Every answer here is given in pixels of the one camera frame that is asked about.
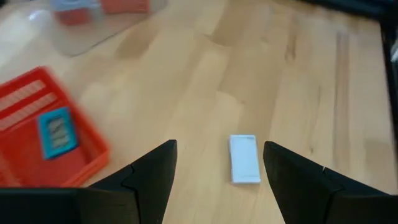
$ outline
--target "transparent plastic container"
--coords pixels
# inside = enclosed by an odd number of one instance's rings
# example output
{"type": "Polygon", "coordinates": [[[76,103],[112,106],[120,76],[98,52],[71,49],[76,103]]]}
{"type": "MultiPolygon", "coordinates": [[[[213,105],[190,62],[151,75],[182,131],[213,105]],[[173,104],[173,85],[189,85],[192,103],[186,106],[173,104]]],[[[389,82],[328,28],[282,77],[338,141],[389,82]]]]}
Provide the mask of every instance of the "transparent plastic container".
{"type": "Polygon", "coordinates": [[[79,55],[163,9],[167,0],[36,0],[23,13],[66,55],[79,55]]]}

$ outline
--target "white rectangular object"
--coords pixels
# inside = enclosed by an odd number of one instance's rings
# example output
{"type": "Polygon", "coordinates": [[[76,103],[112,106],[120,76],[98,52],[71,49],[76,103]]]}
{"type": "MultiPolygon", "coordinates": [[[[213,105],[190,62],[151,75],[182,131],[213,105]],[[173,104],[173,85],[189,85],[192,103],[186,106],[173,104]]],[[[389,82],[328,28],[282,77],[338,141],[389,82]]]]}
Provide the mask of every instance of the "white rectangular object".
{"type": "Polygon", "coordinates": [[[234,184],[258,184],[260,179],[256,137],[254,135],[231,135],[231,175],[234,184]]]}

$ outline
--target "red plastic basket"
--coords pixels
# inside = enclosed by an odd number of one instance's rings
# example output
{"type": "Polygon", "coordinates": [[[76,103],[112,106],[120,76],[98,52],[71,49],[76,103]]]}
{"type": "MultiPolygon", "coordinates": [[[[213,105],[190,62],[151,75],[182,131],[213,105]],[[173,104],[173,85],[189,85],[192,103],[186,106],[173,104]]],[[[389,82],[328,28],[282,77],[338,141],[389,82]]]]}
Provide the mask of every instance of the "red plastic basket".
{"type": "Polygon", "coordinates": [[[77,187],[109,161],[107,144],[44,67],[0,86],[0,186],[77,187]],[[79,146],[44,160],[36,117],[68,106],[79,146]]]}

